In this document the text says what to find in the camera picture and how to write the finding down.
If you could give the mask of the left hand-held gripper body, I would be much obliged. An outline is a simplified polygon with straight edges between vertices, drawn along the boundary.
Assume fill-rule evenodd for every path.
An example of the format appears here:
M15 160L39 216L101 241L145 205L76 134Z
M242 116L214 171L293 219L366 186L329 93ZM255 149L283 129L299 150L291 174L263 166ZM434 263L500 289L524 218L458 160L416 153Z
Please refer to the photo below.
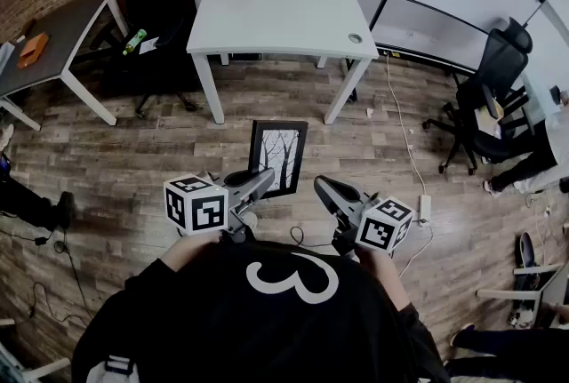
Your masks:
M182 235L220 232L223 242L254 239L241 212L253 202L233 198L228 189L214 184L205 173L188 173L164 183L164 214Z

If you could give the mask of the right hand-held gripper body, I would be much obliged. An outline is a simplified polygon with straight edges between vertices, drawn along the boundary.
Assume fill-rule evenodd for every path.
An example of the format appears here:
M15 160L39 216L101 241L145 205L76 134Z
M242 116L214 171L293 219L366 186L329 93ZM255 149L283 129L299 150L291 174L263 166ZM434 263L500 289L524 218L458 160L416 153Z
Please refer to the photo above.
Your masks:
M349 206L348 212L337 218L332 241L340 255L356 246L392 253L405 240L414 218L414 209L393 196L370 198L357 208Z

